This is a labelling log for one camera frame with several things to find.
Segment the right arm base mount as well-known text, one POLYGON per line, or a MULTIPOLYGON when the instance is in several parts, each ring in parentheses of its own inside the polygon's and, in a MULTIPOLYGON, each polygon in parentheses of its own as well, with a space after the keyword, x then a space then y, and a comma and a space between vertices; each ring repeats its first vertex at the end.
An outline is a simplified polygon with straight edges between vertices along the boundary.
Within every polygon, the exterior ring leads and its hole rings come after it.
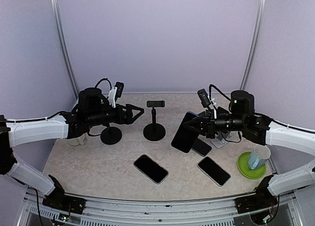
POLYGON ((238 214, 256 211, 278 204, 278 197, 265 194, 253 194, 235 199, 238 214))

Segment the blue-edged black phone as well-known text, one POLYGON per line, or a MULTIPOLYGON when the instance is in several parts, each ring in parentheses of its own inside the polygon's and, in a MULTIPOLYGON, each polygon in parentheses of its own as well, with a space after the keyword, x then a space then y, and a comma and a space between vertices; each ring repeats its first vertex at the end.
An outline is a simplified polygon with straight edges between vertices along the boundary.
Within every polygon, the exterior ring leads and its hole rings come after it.
POLYGON ((171 141, 171 146, 181 152, 188 153, 199 134, 185 128, 183 126, 184 122, 190 121, 191 119, 197 117, 198 115, 192 112, 187 112, 182 119, 182 122, 174 135, 173 140, 171 141))

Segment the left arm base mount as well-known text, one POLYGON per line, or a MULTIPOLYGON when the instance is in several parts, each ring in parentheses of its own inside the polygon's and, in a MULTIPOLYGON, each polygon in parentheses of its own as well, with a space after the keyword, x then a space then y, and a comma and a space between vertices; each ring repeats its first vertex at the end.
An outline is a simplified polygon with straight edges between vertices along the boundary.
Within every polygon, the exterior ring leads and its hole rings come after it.
POLYGON ((82 215, 86 200, 84 198, 64 194, 50 195, 44 197, 42 204, 53 209, 82 215))

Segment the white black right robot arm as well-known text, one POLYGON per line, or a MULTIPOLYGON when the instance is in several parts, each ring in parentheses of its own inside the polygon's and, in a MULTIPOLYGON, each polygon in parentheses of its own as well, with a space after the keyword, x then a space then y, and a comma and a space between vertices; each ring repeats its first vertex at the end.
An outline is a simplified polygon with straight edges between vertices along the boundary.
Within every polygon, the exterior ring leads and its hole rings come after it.
MULTIPOLYGON (((240 131, 242 137, 255 144, 281 146, 292 150, 315 154, 315 132, 289 124, 280 123, 273 118, 254 111, 254 96, 246 91, 236 90, 230 94, 230 111, 211 109, 211 100, 205 90, 197 92, 204 112, 185 122, 185 128, 205 136, 215 138, 218 132, 240 131)), ((294 189, 303 188, 315 182, 315 162, 291 170, 283 174, 265 177, 252 196, 252 204, 262 208, 276 196, 294 189)))

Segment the black round-base phone stand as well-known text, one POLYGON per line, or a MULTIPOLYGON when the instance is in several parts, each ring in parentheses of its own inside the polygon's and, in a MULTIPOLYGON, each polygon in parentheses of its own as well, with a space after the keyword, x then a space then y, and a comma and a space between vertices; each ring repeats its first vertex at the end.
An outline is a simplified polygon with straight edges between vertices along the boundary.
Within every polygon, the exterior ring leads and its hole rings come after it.
POLYGON ((143 130, 143 135, 149 141, 159 141, 165 137, 166 130, 163 125, 157 123, 156 108, 158 107, 164 108, 165 101, 164 100, 148 100, 147 107, 152 109, 151 110, 152 122, 145 126, 143 130))

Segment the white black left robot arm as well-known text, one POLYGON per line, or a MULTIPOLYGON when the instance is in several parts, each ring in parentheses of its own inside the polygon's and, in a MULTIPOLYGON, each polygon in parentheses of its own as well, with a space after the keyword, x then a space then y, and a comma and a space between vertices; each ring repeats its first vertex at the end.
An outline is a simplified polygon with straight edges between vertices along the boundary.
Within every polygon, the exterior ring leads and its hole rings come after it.
POLYGON ((79 93, 77 105, 70 111, 61 111, 51 117, 33 120, 7 120, 0 117, 0 173, 26 184, 43 193, 47 200, 63 209, 69 198, 57 179, 45 175, 24 162, 13 148, 26 143, 50 139, 74 139, 89 133, 95 126, 105 126, 101 136, 110 133, 110 124, 133 124, 144 109, 132 104, 116 104, 121 97, 119 86, 109 91, 108 97, 96 87, 86 88, 79 93))

